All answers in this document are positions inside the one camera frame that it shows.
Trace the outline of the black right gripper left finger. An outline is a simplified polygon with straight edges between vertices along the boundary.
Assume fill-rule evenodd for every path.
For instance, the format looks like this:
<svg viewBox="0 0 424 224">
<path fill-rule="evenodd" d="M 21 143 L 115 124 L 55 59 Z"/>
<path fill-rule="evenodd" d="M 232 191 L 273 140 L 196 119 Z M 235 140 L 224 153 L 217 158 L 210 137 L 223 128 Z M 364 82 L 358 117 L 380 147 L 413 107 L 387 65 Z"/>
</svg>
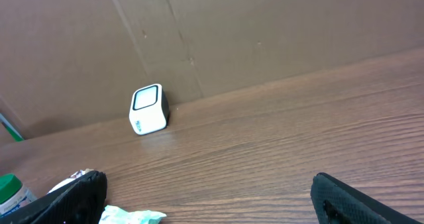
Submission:
<svg viewBox="0 0 424 224">
<path fill-rule="evenodd" d="M 106 197 L 105 173 L 90 171 L 2 217 L 1 224 L 98 224 Z"/>
</svg>

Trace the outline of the brown clear snack bag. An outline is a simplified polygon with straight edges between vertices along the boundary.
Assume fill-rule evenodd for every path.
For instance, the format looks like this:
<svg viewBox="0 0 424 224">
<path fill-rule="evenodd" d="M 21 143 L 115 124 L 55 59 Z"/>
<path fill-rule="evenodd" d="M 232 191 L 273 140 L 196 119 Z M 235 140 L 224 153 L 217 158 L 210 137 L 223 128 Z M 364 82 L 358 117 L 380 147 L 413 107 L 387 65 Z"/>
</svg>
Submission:
<svg viewBox="0 0 424 224">
<path fill-rule="evenodd" d="M 53 191 L 65 186 L 66 184 L 69 184 L 70 182 L 73 182 L 77 178 L 82 177 L 83 175 L 87 174 L 88 172 L 93 171 L 93 169 L 85 169 L 85 170 L 79 170 L 66 178 L 65 180 L 62 180 L 59 184 L 56 184 L 48 193 L 52 193 Z"/>
</svg>

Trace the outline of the green round lid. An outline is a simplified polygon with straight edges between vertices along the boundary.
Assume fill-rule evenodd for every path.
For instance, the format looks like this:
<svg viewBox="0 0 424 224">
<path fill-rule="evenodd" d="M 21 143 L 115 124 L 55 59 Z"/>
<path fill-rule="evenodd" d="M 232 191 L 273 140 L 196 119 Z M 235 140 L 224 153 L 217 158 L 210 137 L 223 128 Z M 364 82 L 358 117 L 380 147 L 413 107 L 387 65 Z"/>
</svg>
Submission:
<svg viewBox="0 0 424 224">
<path fill-rule="evenodd" d="M 37 200 L 36 196 L 14 175 L 1 176 L 0 212 L 8 215 Z"/>
</svg>

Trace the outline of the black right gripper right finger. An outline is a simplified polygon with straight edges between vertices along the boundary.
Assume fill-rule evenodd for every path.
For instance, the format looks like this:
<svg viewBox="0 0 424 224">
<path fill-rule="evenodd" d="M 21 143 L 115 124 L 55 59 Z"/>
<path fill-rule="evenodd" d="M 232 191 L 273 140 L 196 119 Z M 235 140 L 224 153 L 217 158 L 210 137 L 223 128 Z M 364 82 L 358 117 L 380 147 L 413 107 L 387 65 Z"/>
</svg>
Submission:
<svg viewBox="0 0 424 224">
<path fill-rule="evenodd" d="M 320 224 L 419 224 L 324 172 L 314 176 L 310 194 Z"/>
</svg>

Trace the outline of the teal tissue pack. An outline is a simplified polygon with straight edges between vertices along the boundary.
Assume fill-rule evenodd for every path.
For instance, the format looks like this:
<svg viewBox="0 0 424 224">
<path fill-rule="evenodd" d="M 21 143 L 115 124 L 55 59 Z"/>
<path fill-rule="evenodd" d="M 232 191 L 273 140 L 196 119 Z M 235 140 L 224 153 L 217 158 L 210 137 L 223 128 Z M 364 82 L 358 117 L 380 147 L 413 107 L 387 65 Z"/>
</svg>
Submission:
<svg viewBox="0 0 424 224">
<path fill-rule="evenodd" d="M 107 205 L 103 211 L 99 224 L 159 224 L 165 213 L 159 211 L 128 212 L 120 207 Z"/>
</svg>

